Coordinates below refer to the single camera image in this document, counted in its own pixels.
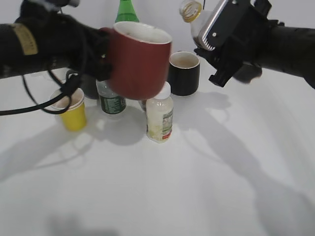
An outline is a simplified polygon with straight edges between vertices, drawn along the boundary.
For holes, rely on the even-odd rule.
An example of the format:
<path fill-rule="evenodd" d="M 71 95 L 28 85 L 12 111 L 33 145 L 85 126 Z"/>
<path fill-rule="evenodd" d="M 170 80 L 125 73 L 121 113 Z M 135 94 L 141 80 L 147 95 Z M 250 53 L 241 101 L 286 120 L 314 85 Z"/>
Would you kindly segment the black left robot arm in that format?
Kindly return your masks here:
<path fill-rule="evenodd" d="M 2 79 L 67 67 L 99 81 L 108 80 L 105 62 L 110 31 L 86 26 L 61 13 L 78 0 L 24 0 L 12 24 L 0 26 Z"/>

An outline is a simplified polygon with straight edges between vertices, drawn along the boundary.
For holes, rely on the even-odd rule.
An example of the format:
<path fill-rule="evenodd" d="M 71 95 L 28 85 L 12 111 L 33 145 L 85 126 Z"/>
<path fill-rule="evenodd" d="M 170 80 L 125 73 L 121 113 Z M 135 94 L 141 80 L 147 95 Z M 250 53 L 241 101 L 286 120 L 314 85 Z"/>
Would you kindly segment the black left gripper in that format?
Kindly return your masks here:
<path fill-rule="evenodd" d="M 91 76 L 97 81 L 110 79 L 113 67 L 107 59 L 112 30 L 109 28 L 94 29 L 82 27 L 87 48 L 86 63 L 83 75 Z"/>

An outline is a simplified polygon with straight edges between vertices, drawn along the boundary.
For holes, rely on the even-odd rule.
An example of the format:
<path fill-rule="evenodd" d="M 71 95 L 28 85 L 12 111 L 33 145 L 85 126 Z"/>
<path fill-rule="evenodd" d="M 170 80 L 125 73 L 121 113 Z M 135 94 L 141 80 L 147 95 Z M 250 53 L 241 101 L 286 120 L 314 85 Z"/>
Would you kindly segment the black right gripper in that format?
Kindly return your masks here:
<path fill-rule="evenodd" d="M 209 77 L 214 85 L 223 87 L 231 79 L 248 84 L 262 75 L 255 65 L 264 34 L 267 32 L 268 0 L 228 0 L 219 19 L 221 45 L 213 51 L 197 47 L 195 52 L 216 69 Z"/>

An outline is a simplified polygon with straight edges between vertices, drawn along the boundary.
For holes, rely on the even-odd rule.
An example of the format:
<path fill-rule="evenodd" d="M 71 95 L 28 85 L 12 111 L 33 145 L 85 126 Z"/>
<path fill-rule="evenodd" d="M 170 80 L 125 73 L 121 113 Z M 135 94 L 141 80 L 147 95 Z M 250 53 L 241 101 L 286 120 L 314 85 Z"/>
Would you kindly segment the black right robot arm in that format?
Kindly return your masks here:
<path fill-rule="evenodd" d="M 248 84 L 263 69 L 315 85 L 315 31 L 268 19 L 267 0 L 221 0 L 193 37 L 196 53 L 216 69 L 209 80 L 224 87 L 234 78 Z"/>

